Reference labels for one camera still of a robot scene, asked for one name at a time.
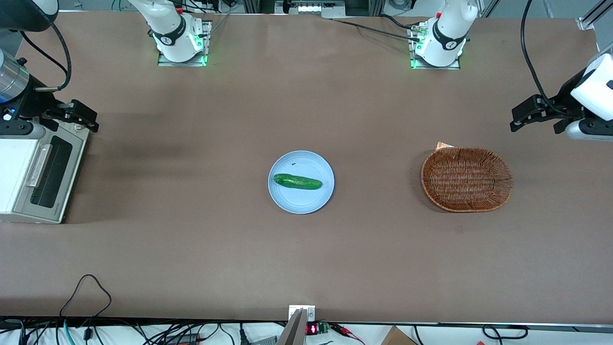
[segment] woven basket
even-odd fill
[[[506,163],[479,147],[438,149],[421,171],[425,194],[449,212],[487,212],[506,204],[513,179]]]

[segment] plate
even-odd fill
[[[287,188],[275,182],[276,174],[291,174],[320,180],[321,188],[304,190]],[[317,211],[325,205],[334,191],[332,167],[320,155],[310,151],[293,151],[279,158],[268,174],[268,191],[280,208],[295,214]]]

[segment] cucumber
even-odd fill
[[[316,190],[321,188],[321,181],[308,177],[294,176],[290,174],[277,174],[273,177],[276,183],[287,188]]]

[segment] oven window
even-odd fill
[[[51,138],[51,153],[47,166],[42,174],[40,185],[32,192],[30,203],[52,208],[58,197],[59,186],[64,179],[64,173],[70,160],[72,145],[60,137]]]

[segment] plug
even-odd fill
[[[91,328],[87,328],[84,332],[83,332],[83,340],[90,340],[91,339]]]
[[[247,335],[245,334],[245,330],[243,329],[243,325],[240,325],[240,345],[251,345],[249,340],[247,339]]]

